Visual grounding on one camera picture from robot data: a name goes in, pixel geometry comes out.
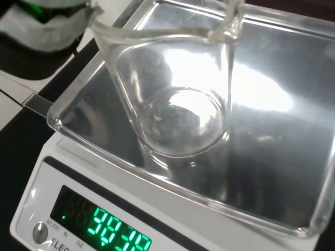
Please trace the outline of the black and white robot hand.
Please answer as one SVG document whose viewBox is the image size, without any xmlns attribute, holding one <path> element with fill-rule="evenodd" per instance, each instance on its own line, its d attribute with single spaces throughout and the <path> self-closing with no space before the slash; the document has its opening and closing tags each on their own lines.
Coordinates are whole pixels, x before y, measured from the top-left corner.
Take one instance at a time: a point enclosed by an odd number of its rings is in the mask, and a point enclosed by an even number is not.
<svg viewBox="0 0 335 251">
<path fill-rule="evenodd" d="M 91 1 L 1 1 L 1 71 L 50 77 L 77 50 Z"/>
</svg>

